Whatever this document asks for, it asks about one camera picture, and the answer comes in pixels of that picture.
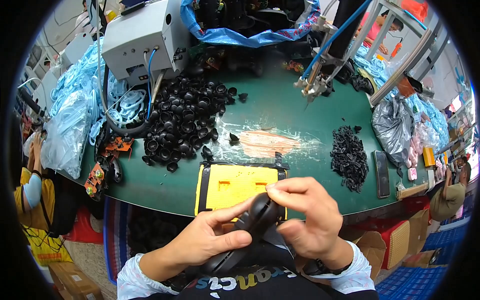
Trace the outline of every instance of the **light blue sleeve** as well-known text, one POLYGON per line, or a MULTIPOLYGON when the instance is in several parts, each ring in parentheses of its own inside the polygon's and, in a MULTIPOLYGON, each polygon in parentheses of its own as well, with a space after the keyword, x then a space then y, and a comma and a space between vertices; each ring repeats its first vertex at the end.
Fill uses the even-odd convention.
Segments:
POLYGON ((32 174, 28 183, 24 184, 24 192, 30 208, 37 206, 42 195, 42 180, 40 177, 32 174))
POLYGON ((313 275, 313 278, 328 279, 332 284, 332 288, 337 291, 349 294, 361 290, 375 290, 375 284, 370 278, 372 266, 360 249, 354 243, 346 241, 352 246, 353 261, 350 267, 339 275, 321 274, 313 275))
POLYGON ((178 292, 166 287, 160 282, 151 280, 140 269, 138 262, 143 256, 139 253, 127 260, 125 266, 117 276, 117 298, 127 300, 139 297, 148 297, 152 294, 171 294, 177 295, 178 292))

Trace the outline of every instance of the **hand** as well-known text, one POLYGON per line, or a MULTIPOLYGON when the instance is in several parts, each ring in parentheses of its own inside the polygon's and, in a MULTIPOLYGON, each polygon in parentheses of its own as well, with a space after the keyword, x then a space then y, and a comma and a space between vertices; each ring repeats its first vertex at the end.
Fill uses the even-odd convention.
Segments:
POLYGON ((197 217, 167 246, 171 259, 182 265, 201 265, 210 257, 219 253, 243 248, 252 242, 250 233, 235 230, 225 233, 231 221, 247 211, 253 198, 229 208, 211 212, 201 212, 197 217))
POLYGON ((380 44, 380 47, 378 47, 378 49, 380 50, 381 53, 387 55, 388 54, 388 49, 387 47, 385 47, 385 45, 383 43, 380 44))
POLYGON ((295 251, 312 259, 332 257, 339 243, 338 232, 343 217, 336 201, 325 188, 314 178, 308 177, 281 180, 267 185, 266 189, 273 201, 307 217, 305 223, 290 219, 277 228, 295 251))
POLYGON ((32 142, 32 148, 33 148, 33 155, 35 158, 35 161, 40 161, 40 152, 42 150, 42 134, 37 132, 35 133, 35 137, 33 138, 32 142))

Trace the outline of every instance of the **gray machine box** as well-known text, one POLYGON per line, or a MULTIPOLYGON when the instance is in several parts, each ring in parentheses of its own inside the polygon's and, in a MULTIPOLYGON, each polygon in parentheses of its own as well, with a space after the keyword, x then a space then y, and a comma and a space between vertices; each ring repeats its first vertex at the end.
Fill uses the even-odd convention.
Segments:
POLYGON ((177 53, 189 47, 189 31, 180 19, 181 0, 153 0, 139 10, 118 16, 107 26, 103 39, 102 57, 117 80, 126 79, 130 86, 147 82, 147 62, 155 46, 159 50, 152 58, 150 71, 156 78, 167 69, 165 78, 177 76, 188 62, 187 53, 177 53), (175 55, 182 59, 175 60, 175 55))

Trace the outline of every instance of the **pink shirt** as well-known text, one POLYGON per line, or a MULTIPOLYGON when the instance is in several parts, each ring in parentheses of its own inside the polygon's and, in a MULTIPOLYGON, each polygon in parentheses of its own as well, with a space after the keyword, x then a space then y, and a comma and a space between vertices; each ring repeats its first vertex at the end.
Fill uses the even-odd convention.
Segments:
MULTIPOLYGON (((368 14, 369 13, 366 12, 365 15, 363 16, 362 21, 360 22, 360 25, 362 27, 365 24, 365 21, 367 21, 368 19, 368 14)), ((367 37, 371 38, 372 40, 375 40, 377 38, 378 33, 380 32, 380 29, 381 27, 377 24, 377 22, 373 22, 373 26, 370 28, 370 31, 367 33, 367 37)), ((367 43, 365 41, 363 42, 363 45, 367 46, 368 48, 372 46, 370 43, 367 43)))

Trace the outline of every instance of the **silver plastic bag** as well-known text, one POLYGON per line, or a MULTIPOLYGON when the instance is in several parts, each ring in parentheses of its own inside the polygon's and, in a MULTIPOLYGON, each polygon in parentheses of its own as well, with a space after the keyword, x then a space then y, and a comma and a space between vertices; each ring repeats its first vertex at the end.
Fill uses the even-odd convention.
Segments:
POLYGON ((372 115, 372 127, 388 159, 396 166, 404 165, 415 129, 413 112, 405 98, 396 95, 391 101, 380 101, 372 115))

